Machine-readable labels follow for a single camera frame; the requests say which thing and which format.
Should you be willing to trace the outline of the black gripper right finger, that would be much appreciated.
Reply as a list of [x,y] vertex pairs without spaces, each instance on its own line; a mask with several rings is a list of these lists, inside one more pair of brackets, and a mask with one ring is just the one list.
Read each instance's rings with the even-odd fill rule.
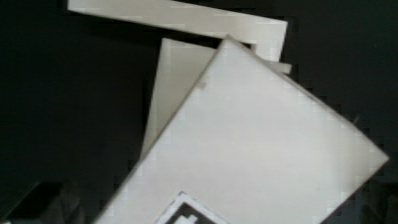
[[371,180],[341,211],[339,224],[398,224],[398,181]]

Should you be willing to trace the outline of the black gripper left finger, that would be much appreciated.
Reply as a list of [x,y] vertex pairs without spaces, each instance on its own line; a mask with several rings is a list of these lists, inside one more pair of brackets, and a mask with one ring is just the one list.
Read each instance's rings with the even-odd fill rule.
[[0,218],[0,224],[80,224],[76,184],[41,182]]

